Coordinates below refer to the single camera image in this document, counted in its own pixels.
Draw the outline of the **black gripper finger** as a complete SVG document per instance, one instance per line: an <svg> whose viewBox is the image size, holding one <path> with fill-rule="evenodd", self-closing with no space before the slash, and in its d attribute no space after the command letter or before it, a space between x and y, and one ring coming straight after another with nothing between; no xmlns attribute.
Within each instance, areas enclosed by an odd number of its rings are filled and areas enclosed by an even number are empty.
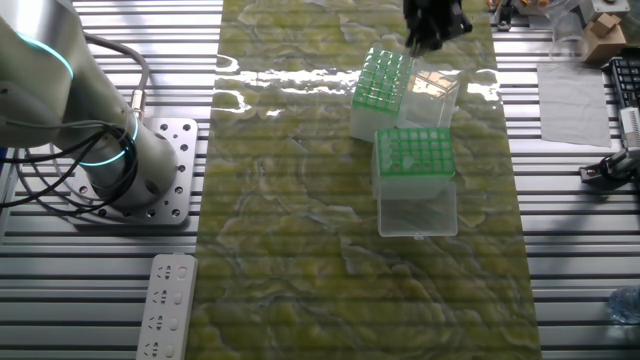
<svg viewBox="0 0 640 360"><path fill-rule="evenodd" d="M410 56L424 56L436 50L436 36L433 33L410 32L407 49Z"/></svg>
<svg viewBox="0 0 640 360"><path fill-rule="evenodd" d="M470 33L472 30L473 25L464 14L438 18L436 19L436 40L433 49L439 50L445 42Z"/></svg>

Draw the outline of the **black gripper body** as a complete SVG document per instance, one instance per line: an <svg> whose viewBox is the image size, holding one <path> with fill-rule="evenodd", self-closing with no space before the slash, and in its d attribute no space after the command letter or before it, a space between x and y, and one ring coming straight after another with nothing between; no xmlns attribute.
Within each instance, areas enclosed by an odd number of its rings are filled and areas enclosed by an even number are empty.
<svg viewBox="0 0 640 360"><path fill-rule="evenodd" d="M463 23L460 0L404 0L403 14L410 30L451 30Z"/></svg>

